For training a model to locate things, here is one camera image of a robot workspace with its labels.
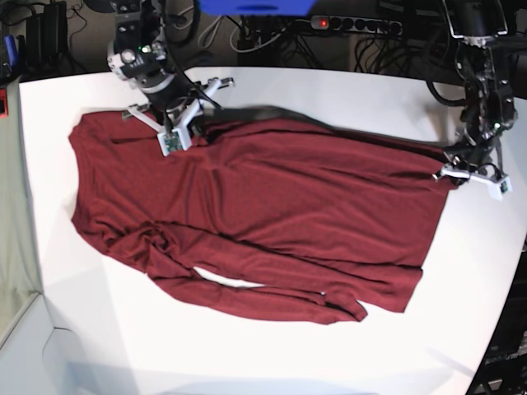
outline white table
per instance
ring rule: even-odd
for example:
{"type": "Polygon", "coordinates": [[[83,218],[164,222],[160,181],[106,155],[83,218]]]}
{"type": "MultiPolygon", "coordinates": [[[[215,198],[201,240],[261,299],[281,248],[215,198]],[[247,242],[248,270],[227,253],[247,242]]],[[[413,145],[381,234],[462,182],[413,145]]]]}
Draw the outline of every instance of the white table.
{"type": "MultiPolygon", "coordinates": [[[[234,77],[225,107],[276,105],[334,126],[437,142],[459,112],[422,81],[345,72],[199,68],[234,77]]],[[[457,88],[453,96],[461,95],[457,88]]],[[[112,74],[21,85],[27,164],[48,306],[84,351],[79,380],[103,394],[464,394],[487,348],[527,231],[527,102],[506,134],[504,202],[471,183],[448,197],[405,314],[366,305],[362,323],[274,323],[170,298],[143,274],[98,254],[70,217],[78,175],[68,142],[81,114],[144,102],[112,74]]]]}

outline black cable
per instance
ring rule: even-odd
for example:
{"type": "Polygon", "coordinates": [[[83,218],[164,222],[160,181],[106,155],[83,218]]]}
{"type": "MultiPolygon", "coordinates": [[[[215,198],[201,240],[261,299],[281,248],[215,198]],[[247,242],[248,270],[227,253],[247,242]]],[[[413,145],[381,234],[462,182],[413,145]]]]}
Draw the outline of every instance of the black cable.
{"type": "MultiPolygon", "coordinates": [[[[198,33],[198,30],[199,30],[199,23],[201,21],[201,8],[199,6],[199,1],[198,0],[193,0],[193,5],[194,5],[194,11],[193,11],[193,14],[192,14],[192,22],[190,24],[189,33],[187,34],[187,36],[184,39],[182,39],[182,40],[173,40],[173,39],[171,39],[168,36],[168,34],[167,34],[166,26],[165,26],[165,28],[164,28],[165,38],[166,38],[166,42],[168,44],[175,45],[178,48],[183,48],[184,46],[190,44],[190,42],[192,42],[192,40],[194,40],[194,38],[196,37],[196,34],[198,33]]],[[[166,0],[161,0],[161,19],[164,21],[163,23],[165,23],[165,19],[166,19],[166,0]]]]}
{"type": "Polygon", "coordinates": [[[484,167],[488,167],[488,166],[491,166],[494,171],[496,172],[496,175],[497,177],[500,179],[502,177],[502,172],[501,170],[496,166],[494,165],[493,163],[483,163],[482,165],[480,165],[477,169],[476,169],[476,173],[479,172],[481,169],[483,169],[484,167]]]}
{"type": "Polygon", "coordinates": [[[366,68],[366,72],[368,73],[372,73],[372,67],[375,64],[377,58],[379,57],[379,53],[381,51],[381,47],[379,46],[379,44],[377,44],[377,42],[375,42],[375,46],[377,47],[377,51],[372,52],[368,59],[364,61],[364,67],[366,68]]]}
{"type": "Polygon", "coordinates": [[[193,15],[192,25],[190,26],[189,34],[182,41],[171,41],[168,39],[168,34],[166,31],[166,0],[161,0],[160,3],[161,3],[161,13],[160,13],[161,30],[167,41],[167,46],[166,46],[167,54],[172,62],[172,66],[174,67],[175,73],[179,74],[180,77],[182,77],[184,81],[187,83],[187,85],[189,85],[189,87],[192,87],[198,93],[199,97],[201,97],[203,100],[208,101],[216,109],[222,109],[222,107],[216,101],[208,97],[207,94],[203,92],[203,90],[197,84],[195,84],[189,77],[187,77],[187,75],[184,73],[183,69],[180,67],[177,60],[175,59],[175,56],[170,50],[169,44],[175,44],[177,46],[184,46],[184,44],[182,44],[183,42],[186,42],[187,40],[188,41],[192,40],[194,36],[196,35],[197,29],[199,28],[200,15],[201,15],[201,10],[199,8],[198,1],[194,0],[194,15],[193,15]]]}
{"type": "Polygon", "coordinates": [[[355,55],[355,67],[353,68],[353,72],[364,72],[364,69],[361,65],[362,57],[364,56],[366,51],[371,48],[372,45],[375,44],[375,40],[377,40],[376,35],[374,35],[373,37],[366,37],[357,41],[357,43],[355,44],[355,49],[353,50],[353,53],[355,55]],[[371,42],[369,44],[366,44],[362,51],[359,53],[359,48],[361,47],[361,45],[367,43],[369,40],[371,40],[371,42]]]}
{"type": "Polygon", "coordinates": [[[302,41],[303,45],[305,46],[305,48],[306,48],[307,52],[309,53],[311,59],[312,59],[313,62],[315,63],[316,67],[324,70],[324,65],[323,65],[322,62],[316,57],[316,55],[315,55],[315,53],[313,52],[313,50],[311,49],[311,47],[307,44],[307,41],[305,41],[305,38],[304,38],[302,35],[299,35],[299,38],[300,38],[300,40],[302,41]]]}
{"type": "Polygon", "coordinates": [[[76,30],[74,31],[73,33],[71,33],[69,35],[69,39],[68,39],[68,47],[69,47],[69,52],[72,53],[73,52],[73,36],[74,35],[78,35],[79,33],[81,33],[83,30],[86,29],[86,27],[88,26],[88,21],[86,20],[86,18],[84,16],[82,16],[79,11],[76,9],[76,8],[71,8],[71,10],[73,11],[74,15],[78,16],[79,18],[81,18],[83,21],[84,21],[84,25],[79,29],[79,30],[76,30]]]}
{"type": "MultiPolygon", "coordinates": [[[[448,54],[448,51],[450,49],[450,32],[448,29],[446,30],[446,34],[449,37],[449,44],[446,47],[445,54],[443,55],[443,58],[441,59],[440,64],[442,64],[445,61],[446,55],[448,54]]],[[[439,36],[441,35],[441,28],[439,27],[434,31],[431,38],[428,40],[427,44],[425,45],[425,49],[423,50],[423,58],[426,63],[430,64],[430,52],[432,45],[437,41],[439,36]]],[[[467,105],[466,99],[457,99],[457,100],[450,100],[446,99],[445,97],[441,96],[441,94],[437,91],[436,87],[434,86],[434,82],[432,81],[433,75],[430,72],[427,72],[427,87],[430,93],[434,96],[434,98],[439,101],[442,105],[445,105],[447,107],[465,107],[467,105]]]]}
{"type": "Polygon", "coordinates": [[[227,18],[229,21],[231,21],[232,23],[234,23],[236,26],[238,26],[238,29],[240,30],[240,33],[241,35],[245,38],[245,28],[240,25],[238,22],[236,22],[236,20],[228,15],[225,15],[225,18],[227,18]]]}
{"type": "Polygon", "coordinates": [[[481,385],[483,386],[483,391],[485,392],[485,395],[493,395],[494,394],[494,391],[492,391],[491,386],[488,385],[488,383],[486,381],[483,381],[481,383],[481,385]]]}
{"type": "Polygon", "coordinates": [[[371,63],[371,72],[379,74],[382,64],[393,52],[393,48],[389,47],[389,39],[385,39],[382,43],[382,47],[379,48],[379,53],[375,57],[375,60],[371,63]]]}
{"type": "Polygon", "coordinates": [[[400,65],[398,65],[397,62],[401,58],[407,58],[407,59],[411,60],[412,56],[417,56],[417,55],[420,55],[420,54],[421,54],[421,52],[410,52],[410,53],[404,52],[404,53],[400,53],[397,56],[393,56],[386,64],[382,65],[378,72],[384,71],[385,69],[390,67],[392,64],[395,64],[395,65],[398,66],[399,72],[404,72],[404,67],[401,67],[400,65]]]}
{"type": "Polygon", "coordinates": [[[291,61],[295,57],[295,55],[298,54],[305,60],[305,63],[308,67],[316,68],[315,62],[311,58],[311,55],[309,54],[307,49],[300,42],[298,35],[287,35],[284,41],[279,43],[279,47],[277,50],[282,53],[281,60],[285,64],[291,61]]]}
{"type": "Polygon", "coordinates": [[[84,2],[82,0],[81,0],[80,4],[73,4],[70,8],[68,8],[66,10],[66,18],[67,19],[74,18],[75,16],[77,16],[75,11],[80,12],[82,8],[84,8],[84,2]]]}

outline shirt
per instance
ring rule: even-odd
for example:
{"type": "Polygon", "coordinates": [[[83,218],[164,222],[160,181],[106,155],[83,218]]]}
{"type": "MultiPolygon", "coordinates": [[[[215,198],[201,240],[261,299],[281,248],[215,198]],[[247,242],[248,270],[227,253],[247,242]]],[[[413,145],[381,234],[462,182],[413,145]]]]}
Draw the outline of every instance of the shirt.
{"type": "Polygon", "coordinates": [[[245,318],[405,310],[453,188],[431,176],[440,148],[279,118],[206,131],[212,144],[164,157],[137,119],[84,115],[70,136],[78,233],[177,300],[245,318]]]}

